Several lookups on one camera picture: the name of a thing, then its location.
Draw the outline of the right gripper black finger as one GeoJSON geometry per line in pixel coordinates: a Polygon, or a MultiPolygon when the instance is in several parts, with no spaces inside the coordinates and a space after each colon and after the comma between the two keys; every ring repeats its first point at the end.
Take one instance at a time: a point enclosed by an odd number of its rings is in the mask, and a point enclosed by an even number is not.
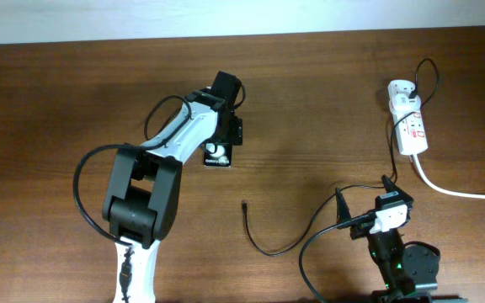
{"type": "Polygon", "coordinates": [[[347,202],[342,194],[342,190],[339,188],[335,189],[335,197],[336,197],[336,205],[337,205],[337,223],[343,224],[347,221],[352,219],[351,214],[349,212],[349,207],[347,202]]]}
{"type": "Polygon", "coordinates": [[[386,175],[381,176],[381,181],[386,192],[382,197],[395,197],[400,195],[400,189],[393,183],[393,181],[386,175]]]}

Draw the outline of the black Galaxy flip phone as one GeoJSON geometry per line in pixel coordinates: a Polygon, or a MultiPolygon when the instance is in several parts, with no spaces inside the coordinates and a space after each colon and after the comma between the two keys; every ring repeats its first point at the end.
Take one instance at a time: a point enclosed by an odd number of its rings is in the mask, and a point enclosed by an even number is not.
{"type": "Polygon", "coordinates": [[[206,143],[203,163],[206,167],[230,167],[232,165],[232,145],[206,143]]]}

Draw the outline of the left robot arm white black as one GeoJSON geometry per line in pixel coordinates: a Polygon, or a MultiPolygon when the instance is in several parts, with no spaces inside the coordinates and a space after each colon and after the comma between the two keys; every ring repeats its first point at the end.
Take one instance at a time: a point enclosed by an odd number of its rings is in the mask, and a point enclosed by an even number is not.
{"type": "Polygon", "coordinates": [[[154,137],[118,148],[102,208],[117,241],[116,302],[155,301],[157,253],[177,215],[183,165],[203,145],[241,144],[235,110],[243,91],[236,76],[218,72],[211,87],[183,97],[180,112],[154,137]]]}

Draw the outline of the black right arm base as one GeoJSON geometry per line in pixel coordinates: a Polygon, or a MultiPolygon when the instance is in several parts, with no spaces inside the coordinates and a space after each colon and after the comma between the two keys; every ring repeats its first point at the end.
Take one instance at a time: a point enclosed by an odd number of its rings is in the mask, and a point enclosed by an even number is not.
{"type": "Polygon", "coordinates": [[[384,290],[375,290],[375,303],[465,303],[459,295],[433,296],[438,289],[440,250],[424,242],[376,244],[369,246],[370,256],[380,270],[384,290]]]}

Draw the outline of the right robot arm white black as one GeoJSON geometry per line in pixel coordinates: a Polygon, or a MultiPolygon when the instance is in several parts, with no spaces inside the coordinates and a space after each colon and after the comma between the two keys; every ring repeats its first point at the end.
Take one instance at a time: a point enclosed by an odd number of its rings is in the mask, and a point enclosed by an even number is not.
{"type": "Polygon", "coordinates": [[[378,266],[392,301],[415,292],[415,283],[403,264],[405,252],[398,228],[410,220],[413,198],[386,175],[381,177],[386,192],[375,199],[375,208],[353,217],[340,190],[336,190],[337,223],[349,228],[350,237],[368,240],[370,256],[378,266]]]}

